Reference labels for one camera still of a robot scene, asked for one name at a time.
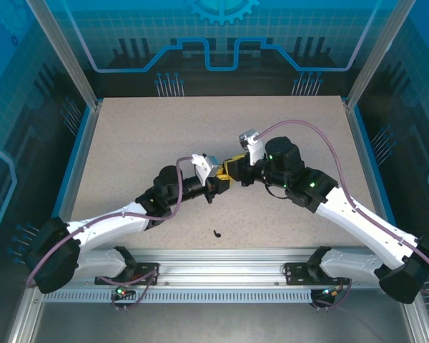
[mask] beige tabletop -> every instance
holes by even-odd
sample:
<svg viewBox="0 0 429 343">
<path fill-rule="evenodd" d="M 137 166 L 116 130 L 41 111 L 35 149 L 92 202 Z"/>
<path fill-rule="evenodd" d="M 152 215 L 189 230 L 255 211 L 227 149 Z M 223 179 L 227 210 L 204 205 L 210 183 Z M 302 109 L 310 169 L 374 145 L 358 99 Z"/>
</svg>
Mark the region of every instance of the beige tabletop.
<svg viewBox="0 0 429 343">
<path fill-rule="evenodd" d="M 128 204 L 151 187 L 160 169 L 181 156 L 243 152 L 239 134 L 278 121 L 303 119 L 322 129 L 338 152 L 350 192 L 373 209 L 358 153 L 339 96 L 229 96 L 104 99 L 72 219 L 87 219 Z M 264 138 L 288 136 L 307 166 L 338 179 L 319 136 L 301 126 L 279 128 Z M 184 177 L 194 175 L 183 162 Z M 221 233 L 215 237 L 213 229 Z M 262 184 L 235 184 L 209 205 L 185 202 L 158 227 L 108 244 L 129 248 L 228 249 L 352 246 L 360 242 L 337 225 L 291 201 L 271 197 Z"/>
</svg>

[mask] black mounting bracket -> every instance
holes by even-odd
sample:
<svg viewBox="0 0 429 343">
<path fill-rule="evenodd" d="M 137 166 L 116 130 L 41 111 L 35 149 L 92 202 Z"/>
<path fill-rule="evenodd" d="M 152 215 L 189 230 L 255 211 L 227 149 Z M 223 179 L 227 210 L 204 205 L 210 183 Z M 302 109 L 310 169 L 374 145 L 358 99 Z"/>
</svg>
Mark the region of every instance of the black mounting bracket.
<svg viewBox="0 0 429 343">
<path fill-rule="evenodd" d="M 337 286 L 348 284 L 349 279 L 325 276 L 315 280 L 308 272 L 308 265 L 305 262 L 285 263 L 282 273 L 286 277 L 287 286 Z"/>
<path fill-rule="evenodd" d="M 157 285 L 157 279 L 159 278 L 159 264 L 158 263 L 140 263 L 137 262 L 137 264 L 135 265 L 134 271 L 132 273 L 132 275 L 130 275 L 130 277 L 127 277 L 127 279 L 117 279 L 117 278 L 112 278 L 112 281 L 116 281 L 116 282 L 121 282 L 121 283 L 127 283 L 130 281 L 134 281 L 136 279 L 138 279 L 139 277 L 142 277 L 146 274 L 148 274 L 150 271 L 152 271 L 153 269 L 156 270 L 156 274 L 154 275 L 154 280 L 151 282 L 151 286 L 156 286 Z M 140 282 L 134 283 L 134 286 L 146 286 L 149 282 L 149 279 L 145 279 L 142 280 Z M 102 279 L 96 277 L 95 284 L 97 285 L 109 285 L 108 282 L 103 281 Z"/>
</svg>

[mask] gray floor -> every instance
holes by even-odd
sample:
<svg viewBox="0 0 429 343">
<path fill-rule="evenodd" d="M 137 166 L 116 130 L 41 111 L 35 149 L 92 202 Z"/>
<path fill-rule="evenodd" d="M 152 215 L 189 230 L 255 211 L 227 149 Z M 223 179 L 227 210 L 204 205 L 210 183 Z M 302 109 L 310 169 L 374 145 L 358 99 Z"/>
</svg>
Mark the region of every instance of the gray floor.
<svg viewBox="0 0 429 343">
<path fill-rule="evenodd" d="M 116 313 L 105 304 L 45 305 L 34 343 L 409 342 L 402 307 L 377 291 L 354 291 L 343 309 L 309 304 L 143 304 Z"/>
</svg>

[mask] aluminum frame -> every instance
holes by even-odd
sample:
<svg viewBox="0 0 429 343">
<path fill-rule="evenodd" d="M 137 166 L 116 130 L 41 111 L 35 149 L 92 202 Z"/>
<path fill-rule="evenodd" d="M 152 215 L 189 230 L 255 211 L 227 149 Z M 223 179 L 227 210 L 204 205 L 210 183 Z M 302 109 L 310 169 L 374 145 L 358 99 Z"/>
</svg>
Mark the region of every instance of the aluminum frame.
<svg viewBox="0 0 429 343">
<path fill-rule="evenodd" d="M 45 0 L 26 0 L 26 2 L 87 106 L 90 109 L 96 109 L 98 101 L 94 90 L 91 88 L 89 81 L 87 81 L 86 75 L 84 75 L 77 58 Z"/>
<path fill-rule="evenodd" d="M 344 248 L 344 252 L 370 252 L 367 248 Z M 315 249 L 136 249 L 139 262 L 159 263 L 153 289 L 324 289 L 320 286 L 287 286 L 282 270 L 288 262 L 306 262 Z M 111 289 L 79 279 L 68 288 Z M 377 289 L 357 283 L 355 288 Z"/>
<path fill-rule="evenodd" d="M 410 331 L 416 343 L 429 343 L 429 315 L 419 294 L 410 305 L 404 305 Z"/>
<path fill-rule="evenodd" d="M 8 343 L 31 342 L 42 305 L 42 295 L 37 288 L 24 291 Z"/>
<path fill-rule="evenodd" d="M 415 0 L 399 0 L 395 5 L 347 96 L 348 109 L 354 109 L 360 97 L 363 95 L 373 74 L 376 72 L 383 57 L 386 52 L 388 52 L 390 45 L 393 43 L 395 36 L 398 34 L 400 27 L 402 27 L 403 22 L 407 19 L 408 13 L 412 9 L 414 3 Z"/>
</svg>

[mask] circuit pattern graphic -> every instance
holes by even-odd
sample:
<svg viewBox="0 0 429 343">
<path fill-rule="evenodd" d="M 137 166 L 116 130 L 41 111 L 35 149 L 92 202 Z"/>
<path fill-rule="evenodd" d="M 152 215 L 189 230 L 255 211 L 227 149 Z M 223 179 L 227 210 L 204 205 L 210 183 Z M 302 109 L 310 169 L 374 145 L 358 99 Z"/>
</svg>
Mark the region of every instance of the circuit pattern graphic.
<svg viewBox="0 0 429 343">
<path fill-rule="evenodd" d="M 0 22 L 12 35 L 19 35 L 28 20 L 25 0 L 0 0 Z"/>
<path fill-rule="evenodd" d="M 191 1 L 191 3 L 201 4 L 202 0 L 188 0 Z M 66 15 L 69 18 L 69 21 L 71 25 L 73 26 L 74 32 L 78 37 L 78 40 L 84 50 L 84 53 L 87 56 L 87 59 L 89 63 L 91 64 L 93 70 L 95 70 L 98 73 L 146 73 L 148 72 L 156 63 L 159 61 L 159 59 L 168 51 L 175 51 L 175 50 L 184 50 L 183 44 L 185 43 L 194 43 L 199 42 L 203 44 L 203 51 L 204 51 L 204 63 L 209 71 L 234 71 L 239 66 L 239 60 L 240 60 L 240 44 L 244 42 L 259 42 L 260 43 L 260 49 L 268 49 L 268 50 L 275 50 L 279 55 L 281 55 L 285 61 L 287 61 L 292 67 L 295 68 L 296 71 L 312 71 L 312 72 L 323 72 L 323 71 L 333 71 L 333 72 L 344 72 L 351 68 L 353 65 L 356 56 L 358 55 L 358 52 L 360 50 L 360 47 L 362 46 L 365 37 L 372 25 L 372 22 L 375 18 L 375 15 L 378 12 L 378 9 L 380 8 L 380 5 L 382 3 L 382 0 L 378 0 L 375 7 L 373 8 L 372 12 L 370 13 L 369 19 L 367 23 L 365 24 L 365 27 L 363 29 L 363 32 L 361 33 L 359 40 L 356 43 L 356 46 L 351 54 L 351 57 L 347 63 L 346 66 L 300 66 L 292 57 L 289 55 L 285 49 L 279 45 L 279 44 L 270 44 L 267 42 L 267 37 L 265 36 L 241 36 L 235 39 L 234 43 L 234 49 L 233 49 L 233 61 L 231 66 L 212 66 L 210 61 L 210 51 L 209 51 L 209 42 L 206 38 L 201 36 L 196 37 L 184 37 L 184 38 L 177 38 L 176 44 L 171 45 L 164 45 L 154 56 L 147 62 L 147 64 L 141 68 L 106 68 L 102 69 L 99 68 L 94 60 L 94 56 L 89 50 L 89 47 L 87 46 L 86 40 L 84 39 L 80 28 L 78 27 L 78 24 L 76 23 L 73 13 L 70 10 L 68 3 L 66 0 L 61 0 Z"/>
<path fill-rule="evenodd" d="M 252 13 L 252 7 L 259 5 L 258 0 L 188 0 L 192 14 L 198 14 L 200 20 L 207 19 L 210 24 L 224 25 L 226 21 L 234 24 L 243 20 L 245 14 Z"/>
</svg>

